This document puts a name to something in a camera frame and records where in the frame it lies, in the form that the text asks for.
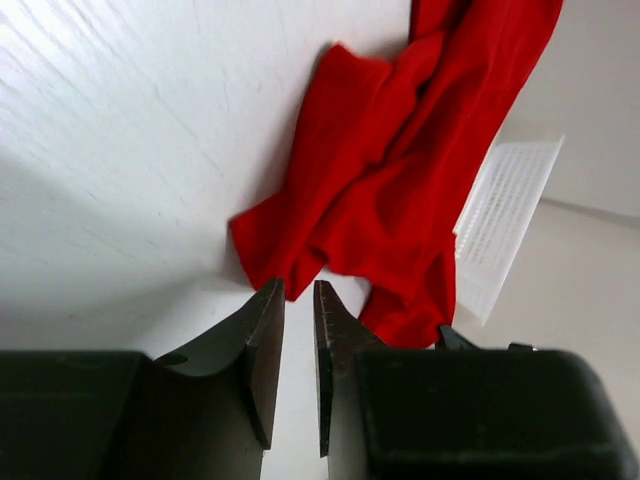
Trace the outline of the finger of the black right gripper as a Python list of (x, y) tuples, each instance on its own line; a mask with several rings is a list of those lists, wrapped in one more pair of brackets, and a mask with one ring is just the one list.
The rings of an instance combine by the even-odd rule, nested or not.
[(436, 350), (460, 351), (477, 350), (478, 346), (459, 334), (449, 325), (439, 325), (437, 327), (438, 339), (435, 343)]

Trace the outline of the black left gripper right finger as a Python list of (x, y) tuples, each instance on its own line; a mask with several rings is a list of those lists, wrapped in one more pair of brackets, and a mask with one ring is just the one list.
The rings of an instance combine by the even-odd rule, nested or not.
[(578, 355), (400, 349), (314, 285), (320, 455), (332, 479), (629, 479), (633, 448)]

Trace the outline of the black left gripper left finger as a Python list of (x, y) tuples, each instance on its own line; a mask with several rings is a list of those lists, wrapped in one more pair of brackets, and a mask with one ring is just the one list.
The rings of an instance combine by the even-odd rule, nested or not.
[(257, 479), (271, 447), (285, 285), (157, 359), (5, 351), (5, 479)]

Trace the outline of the red t-shirt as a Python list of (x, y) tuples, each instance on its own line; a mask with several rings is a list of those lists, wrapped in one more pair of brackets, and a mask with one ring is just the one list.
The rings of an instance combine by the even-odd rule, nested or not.
[(230, 223), (250, 284), (297, 299), (323, 269), (366, 279), (359, 319), (424, 348), (453, 320), (454, 227), (552, 37), (558, 1), (416, 1), (392, 60), (319, 60), (280, 189)]

